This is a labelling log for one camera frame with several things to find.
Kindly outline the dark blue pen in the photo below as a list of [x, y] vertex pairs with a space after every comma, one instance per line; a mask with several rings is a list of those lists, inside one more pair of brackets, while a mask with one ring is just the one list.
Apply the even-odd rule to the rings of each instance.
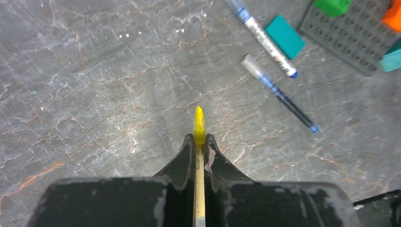
[[290, 110], [307, 128], [313, 133], [318, 133], [319, 128], [313, 123], [313, 121], [301, 111], [297, 105], [295, 105], [291, 99], [282, 92], [278, 86], [276, 86], [273, 81], [269, 78], [268, 73], [258, 61], [250, 54], [246, 55], [242, 61], [241, 65], [244, 66], [261, 84], [263, 84], [267, 89], [269, 89], [274, 96], [288, 109]]

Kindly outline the blue white pen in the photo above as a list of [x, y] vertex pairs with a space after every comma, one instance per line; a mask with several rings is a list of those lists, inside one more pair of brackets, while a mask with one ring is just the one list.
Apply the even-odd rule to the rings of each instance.
[[272, 39], [263, 30], [259, 22], [251, 15], [247, 6], [242, 0], [225, 0], [232, 12], [240, 19], [240, 21], [249, 29], [255, 39], [266, 50], [270, 57], [278, 64], [278, 66], [291, 78], [298, 76], [298, 70], [284, 55], [284, 53], [275, 45]]

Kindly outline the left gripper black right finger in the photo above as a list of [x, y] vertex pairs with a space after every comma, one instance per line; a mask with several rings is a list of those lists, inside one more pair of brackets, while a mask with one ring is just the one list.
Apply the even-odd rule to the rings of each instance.
[[348, 195], [326, 182], [260, 182], [236, 168], [206, 136], [208, 227], [359, 227]]

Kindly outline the yellow pen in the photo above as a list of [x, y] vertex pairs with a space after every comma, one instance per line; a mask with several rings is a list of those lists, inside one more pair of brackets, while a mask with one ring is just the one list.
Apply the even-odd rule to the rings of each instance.
[[194, 226], [205, 227], [205, 184], [204, 184], [204, 143], [206, 139], [206, 126], [204, 113], [197, 106], [193, 121], [193, 135], [195, 140], [195, 192], [194, 192]]

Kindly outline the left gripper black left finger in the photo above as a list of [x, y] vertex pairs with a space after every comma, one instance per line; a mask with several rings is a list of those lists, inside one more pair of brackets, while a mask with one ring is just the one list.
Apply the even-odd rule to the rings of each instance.
[[53, 182], [41, 196], [30, 227], [192, 227], [195, 141], [149, 177], [84, 177]]

